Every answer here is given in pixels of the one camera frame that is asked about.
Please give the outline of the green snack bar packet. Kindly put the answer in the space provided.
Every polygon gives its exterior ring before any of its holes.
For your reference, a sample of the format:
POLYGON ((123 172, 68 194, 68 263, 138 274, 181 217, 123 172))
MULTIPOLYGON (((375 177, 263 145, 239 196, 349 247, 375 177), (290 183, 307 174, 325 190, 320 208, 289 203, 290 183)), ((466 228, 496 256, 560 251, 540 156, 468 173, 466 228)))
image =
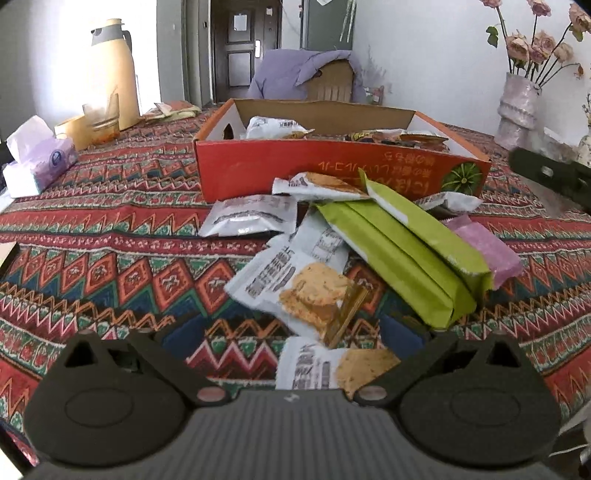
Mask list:
POLYGON ((476 300, 452 268, 377 203, 325 202, 317 208, 427 325, 446 330, 475 311, 476 300))

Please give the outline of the pink snack packet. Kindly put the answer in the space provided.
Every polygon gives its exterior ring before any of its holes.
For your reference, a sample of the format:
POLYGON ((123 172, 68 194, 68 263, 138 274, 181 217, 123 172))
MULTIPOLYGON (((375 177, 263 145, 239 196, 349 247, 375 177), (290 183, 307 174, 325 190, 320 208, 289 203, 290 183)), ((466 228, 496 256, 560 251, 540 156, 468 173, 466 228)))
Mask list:
POLYGON ((444 220, 443 224, 483 255, 492 272, 494 291, 499 290, 509 279, 523 273, 524 267, 518 254, 468 215, 444 220))

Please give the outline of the white grey snack packet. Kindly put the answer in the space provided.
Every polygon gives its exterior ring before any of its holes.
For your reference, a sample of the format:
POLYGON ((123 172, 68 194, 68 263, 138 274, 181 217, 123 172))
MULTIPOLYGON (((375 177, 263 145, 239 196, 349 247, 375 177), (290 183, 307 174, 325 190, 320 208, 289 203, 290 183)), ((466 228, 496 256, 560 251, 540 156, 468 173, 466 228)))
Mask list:
POLYGON ((235 237, 297 227, 297 200, 281 195, 250 195, 216 201, 198 230, 200 237, 235 237))

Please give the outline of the white cracker snack packet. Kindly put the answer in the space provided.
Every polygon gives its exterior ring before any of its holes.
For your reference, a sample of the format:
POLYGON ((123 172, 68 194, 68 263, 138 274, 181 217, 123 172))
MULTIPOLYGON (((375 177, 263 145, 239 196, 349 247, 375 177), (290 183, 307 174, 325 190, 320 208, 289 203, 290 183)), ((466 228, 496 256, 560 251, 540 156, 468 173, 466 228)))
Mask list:
POLYGON ((274 179, 271 193, 288 195, 297 201, 311 202, 349 202, 369 199, 368 194, 337 177, 312 172, 299 173, 290 180, 274 179))

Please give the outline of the small floral vase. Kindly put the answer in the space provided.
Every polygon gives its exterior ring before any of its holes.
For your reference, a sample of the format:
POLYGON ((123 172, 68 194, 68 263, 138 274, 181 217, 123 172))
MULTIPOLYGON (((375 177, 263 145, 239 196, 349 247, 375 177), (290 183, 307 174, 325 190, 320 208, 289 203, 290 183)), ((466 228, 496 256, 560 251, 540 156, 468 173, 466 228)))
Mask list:
POLYGON ((576 162, 586 168, 591 168, 591 129, 579 142, 576 162))

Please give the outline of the glass jar by vase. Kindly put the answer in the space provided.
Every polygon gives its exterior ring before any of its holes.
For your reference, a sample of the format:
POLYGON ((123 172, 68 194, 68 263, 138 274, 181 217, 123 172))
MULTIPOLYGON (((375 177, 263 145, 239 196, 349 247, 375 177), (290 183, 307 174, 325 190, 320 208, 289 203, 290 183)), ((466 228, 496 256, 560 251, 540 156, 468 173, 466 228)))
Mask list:
POLYGON ((535 131, 532 146, 536 153, 557 162, 570 163, 577 157, 576 148, 567 144, 556 132, 547 127, 535 131))

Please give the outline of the pink textured vase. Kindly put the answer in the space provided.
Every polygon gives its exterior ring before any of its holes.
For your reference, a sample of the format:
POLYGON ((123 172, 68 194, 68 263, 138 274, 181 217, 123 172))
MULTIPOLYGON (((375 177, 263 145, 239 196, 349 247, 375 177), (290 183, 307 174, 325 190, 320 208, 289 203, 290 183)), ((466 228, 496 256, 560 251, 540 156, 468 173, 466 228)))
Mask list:
POLYGON ((525 148, 530 133, 536 129, 542 90, 534 82, 508 73, 500 98, 500 122, 495 142, 504 149, 525 148))

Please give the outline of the white packet by box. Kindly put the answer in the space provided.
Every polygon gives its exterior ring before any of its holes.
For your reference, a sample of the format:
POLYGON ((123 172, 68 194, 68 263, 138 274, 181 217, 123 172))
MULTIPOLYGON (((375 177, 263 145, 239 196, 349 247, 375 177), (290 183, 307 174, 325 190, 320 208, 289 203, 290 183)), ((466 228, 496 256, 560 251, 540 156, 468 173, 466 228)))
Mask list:
POLYGON ((465 214, 477 210, 483 201, 461 192, 445 191, 415 201, 425 211, 443 208, 452 214, 465 214))

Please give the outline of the dried pink roses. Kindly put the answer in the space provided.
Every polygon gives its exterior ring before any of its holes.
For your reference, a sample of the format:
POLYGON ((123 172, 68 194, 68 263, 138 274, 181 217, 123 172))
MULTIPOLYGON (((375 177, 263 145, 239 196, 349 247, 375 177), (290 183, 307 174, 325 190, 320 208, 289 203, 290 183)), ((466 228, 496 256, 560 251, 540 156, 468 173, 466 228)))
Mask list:
POLYGON ((568 24, 559 39, 539 27, 541 19, 552 15, 547 1, 527 2, 533 15, 529 36, 518 30, 509 31, 501 11, 502 1, 481 1, 481 4, 497 15, 498 22, 486 29, 487 43, 493 48, 505 47, 509 74, 523 77, 539 88, 568 69, 573 70, 576 79, 583 79, 585 68, 575 61, 574 48, 566 42, 568 36, 577 43, 590 36, 590 7, 584 6, 583 1, 569 2, 568 24))

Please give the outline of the patterned red tablecloth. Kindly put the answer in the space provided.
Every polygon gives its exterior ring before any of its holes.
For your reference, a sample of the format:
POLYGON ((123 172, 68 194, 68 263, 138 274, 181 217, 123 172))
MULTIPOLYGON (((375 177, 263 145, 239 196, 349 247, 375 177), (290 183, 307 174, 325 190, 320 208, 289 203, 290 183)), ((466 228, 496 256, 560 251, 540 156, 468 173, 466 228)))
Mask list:
MULTIPOLYGON (((197 116, 127 130, 2 213, 1 238, 18 252, 1 276, 1 426, 28 460, 25 408, 64 344, 85 329, 122 338, 188 317, 192 368, 229 391, 273 388, 290 332, 223 289, 264 240, 197 235, 208 209, 192 141, 204 123, 197 116)), ((475 218, 524 270, 456 331, 513 335, 571 419, 590 398, 590 218, 550 216, 490 135, 463 136, 492 163, 475 218)))

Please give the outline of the dark colourful snack packet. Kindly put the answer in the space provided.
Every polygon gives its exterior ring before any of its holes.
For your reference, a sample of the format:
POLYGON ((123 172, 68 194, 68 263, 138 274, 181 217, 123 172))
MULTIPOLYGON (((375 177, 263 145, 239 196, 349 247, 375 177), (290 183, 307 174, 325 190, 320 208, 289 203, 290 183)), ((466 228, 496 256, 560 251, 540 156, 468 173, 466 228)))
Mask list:
POLYGON ((407 131, 404 129, 374 129, 349 133, 346 141, 402 146, 408 148, 448 151, 449 138, 429 131, 407 131))

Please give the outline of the white packet under gripper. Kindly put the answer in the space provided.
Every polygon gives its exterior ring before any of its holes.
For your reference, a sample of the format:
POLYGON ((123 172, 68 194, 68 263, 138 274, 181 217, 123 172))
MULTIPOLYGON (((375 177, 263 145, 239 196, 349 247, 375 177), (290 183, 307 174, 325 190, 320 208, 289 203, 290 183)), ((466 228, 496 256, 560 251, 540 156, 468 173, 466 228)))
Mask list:
POLYGON ((291 337, 280 353, 276 390, 341 389, 352 399, 356 391, 400 363, 388 349, 328 349, 308 338, 291 337))

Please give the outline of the white crumpled snack packet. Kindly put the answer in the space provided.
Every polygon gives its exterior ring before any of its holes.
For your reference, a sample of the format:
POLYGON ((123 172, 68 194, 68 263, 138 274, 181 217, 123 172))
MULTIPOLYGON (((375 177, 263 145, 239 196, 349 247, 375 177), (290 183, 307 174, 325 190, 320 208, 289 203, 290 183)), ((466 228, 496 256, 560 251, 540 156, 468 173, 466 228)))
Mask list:
POLYGON ((304 215, 300 227, 290 239, 290 244, 339 273, 345 271, 349 260, 349 246, 315 208, 304 215))

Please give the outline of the purple tissue box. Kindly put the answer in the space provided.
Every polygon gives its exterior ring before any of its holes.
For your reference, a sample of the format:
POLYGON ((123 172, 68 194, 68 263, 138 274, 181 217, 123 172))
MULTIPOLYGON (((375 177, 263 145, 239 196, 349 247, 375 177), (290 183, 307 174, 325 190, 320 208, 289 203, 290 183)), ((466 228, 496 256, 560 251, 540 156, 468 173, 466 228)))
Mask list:
POLYGON ((13 199, 40 195, 78 160, 73 141, 56 137, 37 115, 20 125, 6 144, 13 161, 2 173, 13 199))

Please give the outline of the wooden chair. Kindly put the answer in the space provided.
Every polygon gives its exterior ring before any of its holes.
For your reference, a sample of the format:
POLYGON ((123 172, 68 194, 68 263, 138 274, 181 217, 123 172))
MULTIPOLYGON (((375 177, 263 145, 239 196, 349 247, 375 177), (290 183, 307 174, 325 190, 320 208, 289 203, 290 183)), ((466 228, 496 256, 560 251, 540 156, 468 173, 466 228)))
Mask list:
POLYGON ((351 102, 353 69, 347 60, 336 60, 318 69, 305 87, 308 101, 351 102))

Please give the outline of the cream round container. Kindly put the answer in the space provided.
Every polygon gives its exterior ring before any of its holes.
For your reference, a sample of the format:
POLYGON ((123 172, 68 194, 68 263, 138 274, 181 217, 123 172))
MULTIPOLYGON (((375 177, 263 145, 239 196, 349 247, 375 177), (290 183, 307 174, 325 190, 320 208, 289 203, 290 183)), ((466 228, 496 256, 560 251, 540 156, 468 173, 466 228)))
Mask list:
POLYGON ((70 138, 78 151, 86 149, 92 143, 92 131, 84 115, 57 124, 54 133, 57 138, 70 138))

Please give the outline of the glass cup with tea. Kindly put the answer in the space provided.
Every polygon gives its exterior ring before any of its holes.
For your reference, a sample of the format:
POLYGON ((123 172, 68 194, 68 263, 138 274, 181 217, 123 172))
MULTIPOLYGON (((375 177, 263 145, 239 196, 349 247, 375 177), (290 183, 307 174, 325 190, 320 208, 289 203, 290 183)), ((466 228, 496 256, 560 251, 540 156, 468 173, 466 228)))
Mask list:
POLYGON ((105 102, 83 104, 82 110, 93 145, 110 143, 119 137, 119 95, 116 92, 105 102))

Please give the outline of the red cardboard snack box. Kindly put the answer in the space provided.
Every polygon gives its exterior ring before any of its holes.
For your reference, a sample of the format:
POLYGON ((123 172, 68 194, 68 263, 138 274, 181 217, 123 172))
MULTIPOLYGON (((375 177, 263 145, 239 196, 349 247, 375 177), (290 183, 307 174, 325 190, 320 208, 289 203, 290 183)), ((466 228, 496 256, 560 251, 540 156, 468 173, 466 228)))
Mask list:
POLYGON ((419 111, 332 101, 230 99, 195 135, 194 151, 208 203, 269 194, 274 179, 301 172, 339 177, 353 186, 365 172, 410 200, 442 190, 479 195, 492 166, 476 146, 419 111), (250 140, 245 132, 254 116, 294 120, 311 135, 250 140), (349 138, 394 129, 438 134, 448 148, 438 152, 349 138))

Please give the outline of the grey refrigerator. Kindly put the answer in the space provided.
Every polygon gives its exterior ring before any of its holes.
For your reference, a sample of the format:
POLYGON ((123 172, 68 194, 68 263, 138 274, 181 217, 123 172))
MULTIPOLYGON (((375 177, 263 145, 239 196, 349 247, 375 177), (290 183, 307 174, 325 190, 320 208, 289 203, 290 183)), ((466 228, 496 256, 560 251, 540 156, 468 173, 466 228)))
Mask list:
POLYGON ((356 1, 301 2, 301 48, 313 51, 351 50, 356 1))

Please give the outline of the folded patterned cloth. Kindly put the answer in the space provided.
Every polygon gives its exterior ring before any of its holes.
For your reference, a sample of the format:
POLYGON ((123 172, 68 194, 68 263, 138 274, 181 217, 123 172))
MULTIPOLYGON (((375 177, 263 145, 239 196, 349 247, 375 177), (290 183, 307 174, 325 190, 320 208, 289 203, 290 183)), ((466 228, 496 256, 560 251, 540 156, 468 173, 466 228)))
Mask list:
POLYGON ((156 102, 142 115, 145 122, 169 122, 186 118, 194 118, 201 112, 200 107, 185 100, 156 102))

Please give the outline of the purple jacket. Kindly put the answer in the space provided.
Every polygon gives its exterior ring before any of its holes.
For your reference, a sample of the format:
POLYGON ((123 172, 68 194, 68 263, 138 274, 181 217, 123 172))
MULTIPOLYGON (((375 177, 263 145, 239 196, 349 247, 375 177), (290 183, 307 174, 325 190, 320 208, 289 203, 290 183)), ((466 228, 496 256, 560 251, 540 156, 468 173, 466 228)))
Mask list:
POLYGON ((305 100, 304 83, 335 61, 346 61, 353 71, 353 103, 365 103, 363 71, 351 50, 311 51, 304 49, 269 50, 256 68, 246 97, 249 99, 305 100))

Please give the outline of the cream thermos jug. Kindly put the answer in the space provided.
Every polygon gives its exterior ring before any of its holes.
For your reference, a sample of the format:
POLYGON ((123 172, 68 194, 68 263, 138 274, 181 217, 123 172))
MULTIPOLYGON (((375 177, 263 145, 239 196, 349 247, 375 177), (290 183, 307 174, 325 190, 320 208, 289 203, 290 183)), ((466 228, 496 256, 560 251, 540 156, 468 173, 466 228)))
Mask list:
POLYGON ((91 60, 99 70, 96 85, 107 98, 118 95, 119 128, 126 130, 140 118, 131 34, 120 18, 108 19, 91 34, 91 60))

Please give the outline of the dark brown door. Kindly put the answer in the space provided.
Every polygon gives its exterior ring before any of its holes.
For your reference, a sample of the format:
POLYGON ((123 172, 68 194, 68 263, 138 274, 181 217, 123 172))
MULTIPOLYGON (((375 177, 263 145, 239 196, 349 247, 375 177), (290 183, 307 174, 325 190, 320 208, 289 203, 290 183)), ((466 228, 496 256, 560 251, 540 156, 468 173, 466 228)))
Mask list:
POLYGON ((280 46, 280 1, 211 1, 213 94, 245 98, 267 50, 280 46))

